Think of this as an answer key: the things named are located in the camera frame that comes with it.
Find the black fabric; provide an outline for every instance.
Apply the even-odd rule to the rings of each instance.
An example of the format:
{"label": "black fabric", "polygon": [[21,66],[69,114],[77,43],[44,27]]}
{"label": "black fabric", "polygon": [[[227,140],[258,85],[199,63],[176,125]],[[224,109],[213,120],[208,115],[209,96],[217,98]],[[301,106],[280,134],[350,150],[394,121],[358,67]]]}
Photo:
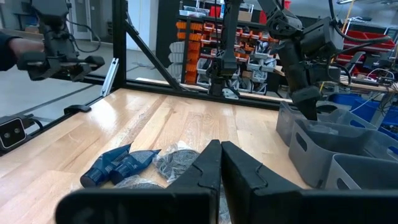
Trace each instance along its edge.
{"label": "black fabric", "polygon": [[9,47],[9,42],[13,37],[0,32],[0,71],[7,71],[17,63],[17,57]]}

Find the black bracket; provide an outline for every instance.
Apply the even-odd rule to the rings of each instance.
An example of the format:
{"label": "black bracket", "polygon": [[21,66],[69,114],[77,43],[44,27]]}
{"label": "black bracket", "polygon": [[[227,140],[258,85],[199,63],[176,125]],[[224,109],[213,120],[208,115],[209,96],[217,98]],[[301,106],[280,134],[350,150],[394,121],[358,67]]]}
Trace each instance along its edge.
{"label": "black bracket", "polygon": [[63,109],[64,114],[75,114],[79,112],[87,113],[91,111],[91,107],[86,106],[86,105],[71,105],[68,106],[67,108]]}

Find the wooden table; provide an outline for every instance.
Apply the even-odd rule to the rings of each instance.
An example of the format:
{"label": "wooden table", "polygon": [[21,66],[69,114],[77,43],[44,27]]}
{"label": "wooden table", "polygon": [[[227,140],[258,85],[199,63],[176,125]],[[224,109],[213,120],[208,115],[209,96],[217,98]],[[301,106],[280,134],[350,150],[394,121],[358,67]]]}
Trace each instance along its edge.
{"label": "wooden table", "polygon": [[[54,223],[58,202],[81,188],[80,176],[98,156],[131,142],[132,151],[166,150],[180,140],[202,151],[212,139],[232,141],[282,177],[308,188],[275,131],[277,111],[126,89],[92,109],[0,157],[2,224]],[[141,177],[167,186],[154,166]]]}

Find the gray plastic bin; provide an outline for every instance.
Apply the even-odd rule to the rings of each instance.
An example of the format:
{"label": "gray plastic bin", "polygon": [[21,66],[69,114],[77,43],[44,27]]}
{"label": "gray plastic bin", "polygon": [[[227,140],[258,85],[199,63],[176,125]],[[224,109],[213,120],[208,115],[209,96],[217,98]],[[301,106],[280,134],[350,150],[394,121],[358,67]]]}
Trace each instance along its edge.
{"label": "gray plastic bin", "polygon": [[[287,146],[290,146],[295,119],[306,118],[301,112],[292,110],[287,102],[280,102],[276,131]],[[342,109],[337,109],[330,114],[318,114],[318,120],[321,122],[350,125],[359,128],[377,129],[374,125],[359,116]]]}
{"label": "gray plastic bin", "polygon": [[398,162],[336,154],[331,160],[326,189],[398,189]]}
{"label": "gray plastic bin", "polygon": [[308,185],[324,188],[335,154],[397,161],[391,147],[398,149],[398,141],[377,130],[296,119],[289,157]]}

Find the person's hand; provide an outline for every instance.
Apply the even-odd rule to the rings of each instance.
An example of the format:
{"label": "person's hand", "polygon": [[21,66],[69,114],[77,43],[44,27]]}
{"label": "person's hand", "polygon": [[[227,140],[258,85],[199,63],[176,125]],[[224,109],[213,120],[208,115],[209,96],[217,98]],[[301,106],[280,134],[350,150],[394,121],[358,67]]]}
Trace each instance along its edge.
{"label": "person's hand", "polygon": [[38,52],[43,52],[44,51],[44,44],[41,42],[33,41],[33,40],[27,40],[23,38],[14,38],[10,40],[8,43],[10,49],[14,52],[15,56],[17,58],[21,57],[21,55],[25,52],[31,52],[31,51],[38,51]]}

